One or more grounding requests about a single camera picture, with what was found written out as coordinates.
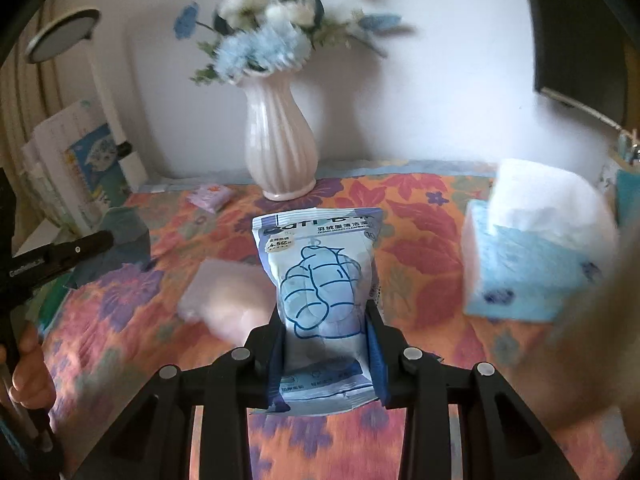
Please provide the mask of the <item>person's left hand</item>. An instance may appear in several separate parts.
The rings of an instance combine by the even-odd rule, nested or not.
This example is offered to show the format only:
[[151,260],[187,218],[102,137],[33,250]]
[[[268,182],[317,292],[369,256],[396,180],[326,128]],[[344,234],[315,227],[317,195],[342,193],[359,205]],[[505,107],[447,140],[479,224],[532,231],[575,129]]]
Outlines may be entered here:
[[18,343],[21,359],[13,372],[9,387],[1,386],[1,404],[12,408],[13,402],[28,410],[50,411],[56,400],[53,379],[44,362],[38,330],[26,322]]

